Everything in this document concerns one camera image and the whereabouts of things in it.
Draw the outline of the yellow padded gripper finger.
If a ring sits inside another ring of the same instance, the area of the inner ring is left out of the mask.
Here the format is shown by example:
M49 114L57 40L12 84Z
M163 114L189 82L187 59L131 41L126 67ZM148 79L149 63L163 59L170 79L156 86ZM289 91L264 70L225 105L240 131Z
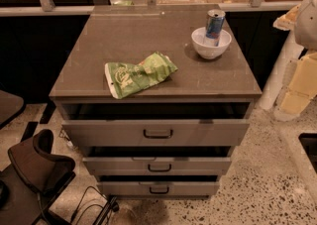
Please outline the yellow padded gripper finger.
M309 50L305 56L292 60L286 68L282 88L273 110L278 121L299 117L317 96L317 52Z

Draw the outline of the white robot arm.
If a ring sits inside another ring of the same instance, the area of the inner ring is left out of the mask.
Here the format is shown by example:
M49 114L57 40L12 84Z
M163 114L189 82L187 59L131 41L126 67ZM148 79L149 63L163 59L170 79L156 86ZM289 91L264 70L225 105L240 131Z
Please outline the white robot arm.
M276 23L293 25L295 42L307 50L286 67L281 91L276 99L274 117L290 121L298 117L317 96L317 0L303 0Z

